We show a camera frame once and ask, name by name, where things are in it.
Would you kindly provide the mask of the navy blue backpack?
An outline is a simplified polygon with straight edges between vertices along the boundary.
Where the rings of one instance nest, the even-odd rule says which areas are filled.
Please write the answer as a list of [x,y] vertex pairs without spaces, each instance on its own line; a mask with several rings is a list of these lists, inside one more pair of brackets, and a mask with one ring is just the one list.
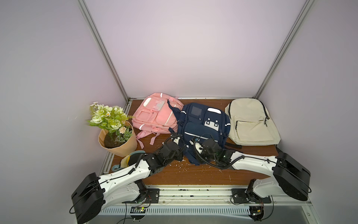
[[[190,163],[206,164],[200,159],[200,154],[196,152],[195,142],[202,143],[207,139],[213,139],[221,148],[225,148],[231,128],[229,116],[225,112],[199,103],[187,104],[181,111],[173,107],[172,111],[177,118],[178,131],[174,132],[170,129],[170,132],[181,136],[185,146],[184,156]],[[237,151],[231,156],[236,162],[245,159],[245,157]]]

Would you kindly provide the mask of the pink backpack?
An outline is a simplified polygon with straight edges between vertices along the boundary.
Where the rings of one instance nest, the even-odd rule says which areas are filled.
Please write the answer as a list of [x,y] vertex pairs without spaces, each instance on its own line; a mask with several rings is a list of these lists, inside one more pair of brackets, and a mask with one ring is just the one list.
[[153,93],[143,100],[132,116],[132,126],[140,130],[136,139],[142,149],[144,144],[140,139],[154,134],[155,136],[150,141],[150,145],[153,145],[160,134],[168,134],[170,129],[174,132],[178,131],[177,118],[172,111],[173,107],[181,111],[184,105],[178,98],[165,93]]

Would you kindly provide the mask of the cream canvas backpack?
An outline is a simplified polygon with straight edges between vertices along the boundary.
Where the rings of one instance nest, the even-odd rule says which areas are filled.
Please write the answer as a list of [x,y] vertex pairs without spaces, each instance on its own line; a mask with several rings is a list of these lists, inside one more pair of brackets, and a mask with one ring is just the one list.
[[228,137],[241,146],[278,145],[281,137],[266,106],[257,99],[231,101],[225,108],[230,119]]

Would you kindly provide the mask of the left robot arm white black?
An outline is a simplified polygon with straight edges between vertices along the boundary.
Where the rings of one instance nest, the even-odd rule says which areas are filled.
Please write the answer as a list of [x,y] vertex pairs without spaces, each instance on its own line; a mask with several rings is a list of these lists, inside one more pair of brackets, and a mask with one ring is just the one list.
[[136,154],[126,168],[107,175],[87,175],[71,195],[70,213],[75,214],[77,223],[85,224],[107,207],[142,203],[148,194],[143,179],[161,172],[173,161],[182,161],[184,150],[180,137],[169,138],[153,153]]

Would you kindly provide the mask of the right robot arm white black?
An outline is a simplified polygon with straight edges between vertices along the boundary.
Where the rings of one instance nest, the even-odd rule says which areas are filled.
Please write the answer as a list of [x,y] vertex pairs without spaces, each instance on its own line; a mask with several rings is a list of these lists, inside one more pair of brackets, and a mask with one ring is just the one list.
[[287,153],[280,152],[277,156],[248,155],[221,148],[212,138],[194,137],[192,143],[197,156],[210,166],[266,175],[265,179],[249,182],[245,195],[250,201],[283,194],[299,201],[308,200],[311,193],[310,171]]

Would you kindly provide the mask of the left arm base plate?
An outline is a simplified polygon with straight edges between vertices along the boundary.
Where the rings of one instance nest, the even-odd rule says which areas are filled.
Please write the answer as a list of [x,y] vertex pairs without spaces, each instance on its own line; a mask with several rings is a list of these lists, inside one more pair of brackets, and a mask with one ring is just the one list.
[[149,188],[144,192],[141,192],[135,199],[133,200],[125,200],[122,203],[132,203],[132,204],[141,204],[141,203],[153,203],[156,204],[159,201],[160,189],[159,188]]

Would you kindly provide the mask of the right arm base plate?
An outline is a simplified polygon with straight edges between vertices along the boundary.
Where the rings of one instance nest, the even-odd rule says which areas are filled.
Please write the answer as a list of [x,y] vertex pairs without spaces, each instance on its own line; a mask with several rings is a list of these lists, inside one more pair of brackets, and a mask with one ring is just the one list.
[[233,188],[231,189],[231,202],[233,204],[243,204],[243,203],[263,203],[270,204],[272,203],[270,197],[259,198],[259,196],[255,194],[247,193],[246,189],[243,188]]

